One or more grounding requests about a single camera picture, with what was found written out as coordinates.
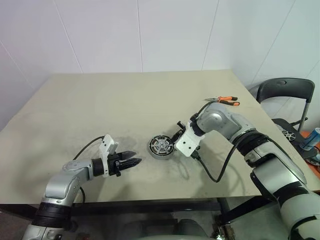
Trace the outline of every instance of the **chair backrest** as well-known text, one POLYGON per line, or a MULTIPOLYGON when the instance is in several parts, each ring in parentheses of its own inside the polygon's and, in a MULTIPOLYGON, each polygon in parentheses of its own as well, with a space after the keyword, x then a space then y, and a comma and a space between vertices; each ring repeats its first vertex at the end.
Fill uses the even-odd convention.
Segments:
POLYGON ((303 78, 279 77, 264 81, 260 84, 256 100, 261 103, 263 100, 273 97, 294 97, 306 99, 311 102, 315 84, 303 78))

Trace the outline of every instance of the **black chair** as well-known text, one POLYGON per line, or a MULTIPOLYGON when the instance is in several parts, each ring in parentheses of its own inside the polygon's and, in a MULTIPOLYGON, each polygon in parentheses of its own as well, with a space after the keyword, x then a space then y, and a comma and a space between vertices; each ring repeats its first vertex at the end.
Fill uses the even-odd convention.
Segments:
POLYGON ((272 119, 275 124, 281 126, 284 130, 295 134, 295 139, 290 142, 303 159, 312 158, 317 155, 317 150, 315 148, 305 151, 299 147, 299 144, 304 140, 304 137, 300 134, 300 131, 305 123, 305 120, 308 119, 306 116, 314 89, 315 84, 308 79, 280 77, 269 79, 261 83, 256 95, 256 100, 258 103, 273 97, 294 97, 305 99, 305 106, 299 121, 289 123, 282 118, 272 119), (299 127, 298 130, 296 130, 294 126, 298 124, 299 127))

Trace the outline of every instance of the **beige tabletop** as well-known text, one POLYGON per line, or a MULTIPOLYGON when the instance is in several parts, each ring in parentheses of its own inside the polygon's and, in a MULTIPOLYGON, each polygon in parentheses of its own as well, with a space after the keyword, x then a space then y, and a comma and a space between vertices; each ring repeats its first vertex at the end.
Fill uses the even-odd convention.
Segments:
MULTIPOLYGON (((142 162, 121 177, 87 182, 87 202, 260 195, 238 151, 219 183, 191 157, 176 151, 170 160, 157 160, 147 152, 153 136, 172 136, 178 121, 186 123, 203 99, 214 96, 238 97, 240 106, 226 107, 276 140, 302 169, 308 187, 320 189, 320 180, 230 70, 56 74, 0 132, 0 203, 39 203, 50 177, 89 141, 107 133, 120 142, 118 152, 135 151, 142 162)), ((97 157, 99 144, 82 158, 97 157)), ((232 145, 217 132, 208 133, 200 145, 217 177, 232 145)))

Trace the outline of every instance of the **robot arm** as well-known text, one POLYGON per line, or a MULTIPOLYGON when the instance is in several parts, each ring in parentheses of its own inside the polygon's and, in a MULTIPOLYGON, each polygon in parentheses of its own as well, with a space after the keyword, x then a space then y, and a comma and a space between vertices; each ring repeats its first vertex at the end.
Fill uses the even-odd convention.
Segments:
POLYGON ((136 166, 136 153, 116 153, 118 142, 105 135, 99 147, 100 157, 90 160, 72 160, 48 182, 40 206, 22 240, 60 240, 68 227, 72 204, 82 184, 97 176, 121 176, 121 170, 136 166))
POLYGON ((320 240, 320 196, 310 191, 300 168, 281 147, 243 116, 211 103, 173 136, 174 147, 192 156, 206 133, 221 133, 253 168, 250 177, 261 194, 278 202, 291 240, 320 240))

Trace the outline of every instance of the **blue can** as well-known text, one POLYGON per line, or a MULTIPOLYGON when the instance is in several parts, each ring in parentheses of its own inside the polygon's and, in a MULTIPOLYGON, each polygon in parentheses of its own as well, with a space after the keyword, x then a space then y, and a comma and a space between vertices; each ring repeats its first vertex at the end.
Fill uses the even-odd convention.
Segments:
POLYGON ((309 136, 307 136, 303 142, 300 143, 300 148, 309 151, 315 145, 317 145, 318 142, 320 142, 320 127, 313 129, 309 136))

